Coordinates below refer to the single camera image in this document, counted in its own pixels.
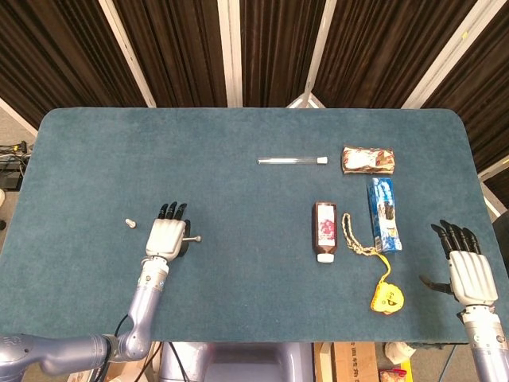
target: robotic arm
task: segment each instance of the robotic arm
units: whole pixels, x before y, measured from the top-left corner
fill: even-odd
[[[168,263],[188,249],[191,224],[181,221],[186,204],[161,207],[142,260],[142,273],[129,309],[133,329],[120,337],[93,335],[48,339],[24,334],[0,334],[0,382],[21,382],[25,370],[39,362],[50,375],[99,368],[107,362],[137,361],[146,357],[152,342],[151,326],[168,275]]]
[[[495,313],[498,299],[492,269],[481,255],[476,236],[445,220],[442,227],[431,224],[438,234],[449,262],[449,284],[433,283],[421,275],[431,290],[452,294],[465,306],[457,317],[463,323],[481,382],[509,381],[509,349]]]

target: blue box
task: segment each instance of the blue box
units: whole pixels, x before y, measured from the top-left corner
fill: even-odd
[[[396,228],[396,208],[392,180],[388,177],[375,177],[367,185],[369,208],[375,247],[379,252],[402,250],[398,229]]]

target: candy bar wrapper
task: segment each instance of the candy bar wrapper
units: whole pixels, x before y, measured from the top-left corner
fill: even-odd
[[[394,151],[345,146],[341,163],[344,173],[393,173]]]
[[[382,370],[380,382],[406,382],[406,371],[400,369]]]
[[[384,253],[401,251],[392,180],[388,177],[371,179],[367,185],[367,195],[376,250]]]

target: cardboard box on floor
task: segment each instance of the cardboard box on floor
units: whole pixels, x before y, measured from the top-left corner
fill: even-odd
[[[316,382],[379,382],[374,342],[325,344],[314,346]]]

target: sauce bottle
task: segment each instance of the sauce bottle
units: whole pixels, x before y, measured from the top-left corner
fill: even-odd
[[[317,201],[313,206],[313,249],[319,263],[332,263],[337,249],[336,203]]]

